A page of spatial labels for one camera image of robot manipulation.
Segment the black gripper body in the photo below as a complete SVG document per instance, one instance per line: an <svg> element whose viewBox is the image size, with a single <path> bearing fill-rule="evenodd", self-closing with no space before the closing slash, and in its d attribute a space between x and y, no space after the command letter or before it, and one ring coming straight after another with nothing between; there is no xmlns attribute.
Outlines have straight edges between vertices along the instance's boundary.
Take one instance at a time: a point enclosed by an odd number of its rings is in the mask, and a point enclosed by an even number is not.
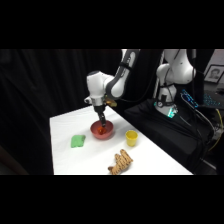
<svg viewBox="0 0 224 224"><path fill-rule="evenodd" d="M98 115L102 115L105 111L106 106L105 105L100 105L100 106L95 106L94 107L94 111L98 114Z"/></svg>

